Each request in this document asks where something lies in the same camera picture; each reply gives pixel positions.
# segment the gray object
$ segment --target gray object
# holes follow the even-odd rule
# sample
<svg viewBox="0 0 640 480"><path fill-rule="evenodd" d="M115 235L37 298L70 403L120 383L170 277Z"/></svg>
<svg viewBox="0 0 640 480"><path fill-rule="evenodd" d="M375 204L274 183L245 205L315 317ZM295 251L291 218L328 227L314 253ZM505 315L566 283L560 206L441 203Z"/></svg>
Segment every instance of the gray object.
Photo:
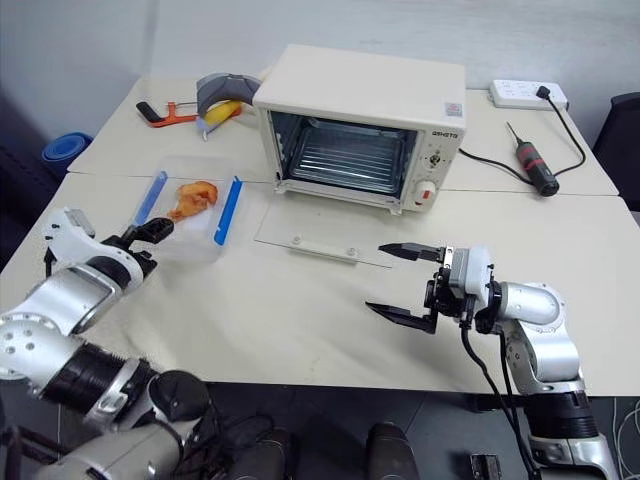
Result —
<svg viewBox="0 0 640 480"><path fill-rule="evenodd" d="M253 104L253 95L260 88L260 80L247 75L213 73L196 83L198 115L204 117L212 105L224 100L240 100Z"/></svg>

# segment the table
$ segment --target table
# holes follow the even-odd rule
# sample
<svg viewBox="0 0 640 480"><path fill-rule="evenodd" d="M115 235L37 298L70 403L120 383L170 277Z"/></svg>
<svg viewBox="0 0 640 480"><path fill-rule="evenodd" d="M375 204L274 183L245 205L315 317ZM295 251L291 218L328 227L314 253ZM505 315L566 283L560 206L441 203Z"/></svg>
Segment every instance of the table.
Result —
<svg viewBox="0 0 640 480"><path fill-rule="evenodd" d="M243 115L225 123L201 140L193 123L149 128L135 104L149 101L159 112L167 101L193 101L196 78L142 78L131 89L93 144L70 166L71 172L100 175L153 175L166 155L198 155L229 159L236 173L247 181L273 181L267 166L255 117ZM554 112L499 109L487 99L486 90L467 91L467 133L463 148L514 168L514 142L506 129L509 120L523 138L531 140L555 171L578 161L577 151ZM185 107L185 113L193 111ZM567 123L588 153L585 165L559 178L561 194L617 195L618 191L597 162L575 124ZM495 168L458 154L444 190L530 192L532 188Z"/></svg>
<svg viewBox="0 0 640 480"><path fill-rule="evenodd" d="M82 207L97 238L104 238L123 230L148 182L67 175L0 275L0 309L19 303L43 278L38 232L52 208ZM488 392L452 321L442 318L437 334L429 336L386 322L363 305L370 300L417 311L435 264L394 259L393 268L354 266L256 242L272 195L269 184L245 184L216 263L161 264L87 337L207 380ZM632 373L640 336L640 230L622 200L443 191L427 216L401 218L406 221L398 234L407 241L482 243L493 255L498 280L555 287L567 302L568 331L589 393L640 394ZM498 377L497 338L473 334L472 342Z"/></svg>

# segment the toaster oven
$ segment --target toaster oven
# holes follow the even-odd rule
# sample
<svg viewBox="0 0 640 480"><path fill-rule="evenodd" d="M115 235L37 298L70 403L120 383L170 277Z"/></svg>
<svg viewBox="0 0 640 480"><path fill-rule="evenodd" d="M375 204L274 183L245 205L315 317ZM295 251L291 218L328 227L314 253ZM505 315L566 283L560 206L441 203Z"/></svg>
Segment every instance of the toaster oven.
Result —
<svg viewBox="0 0 640 480"><path fill-rule="evenodd" d="M461 65L290 45L253 97L276 191L428 210L465 132Z"/></svg>

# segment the screwdriver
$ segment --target screwdriver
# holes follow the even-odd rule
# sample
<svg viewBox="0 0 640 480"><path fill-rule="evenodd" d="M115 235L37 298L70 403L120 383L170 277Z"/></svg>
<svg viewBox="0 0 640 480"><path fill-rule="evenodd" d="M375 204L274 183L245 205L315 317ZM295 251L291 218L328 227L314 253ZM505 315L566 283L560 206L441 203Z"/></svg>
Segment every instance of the screwdriver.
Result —
<svg viewBox="0 0 640 480"><path fill-rule="evenodd" d="M543 197L551 197L552 195L555 195L560 188L560 184L533 146L533 143L523 141L516 134L515 130L513 130L513 127L509 122L507 122L507 126L516 138L516 142L518 142L518 146L516 147L516 157L522 164L524 171L527 172L533 186Z"/></svg>

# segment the electrical outlet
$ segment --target electrical outlet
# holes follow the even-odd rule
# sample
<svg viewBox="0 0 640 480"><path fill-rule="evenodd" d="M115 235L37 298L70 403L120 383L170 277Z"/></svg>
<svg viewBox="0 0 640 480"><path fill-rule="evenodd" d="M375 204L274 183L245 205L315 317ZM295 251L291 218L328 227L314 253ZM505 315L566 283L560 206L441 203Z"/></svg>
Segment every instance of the electrical outlet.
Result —
<svg viewBox="0 0 640 480"><path fill-rule="evenodd" d="M549 97L556 107L567 108L569 101L560 85L553 82L529 82L519 80L494 80L489 87L493 104L499 108L524 108L531 110L553 110L549 102L536 96L541 85L547 87Z"/></svg>

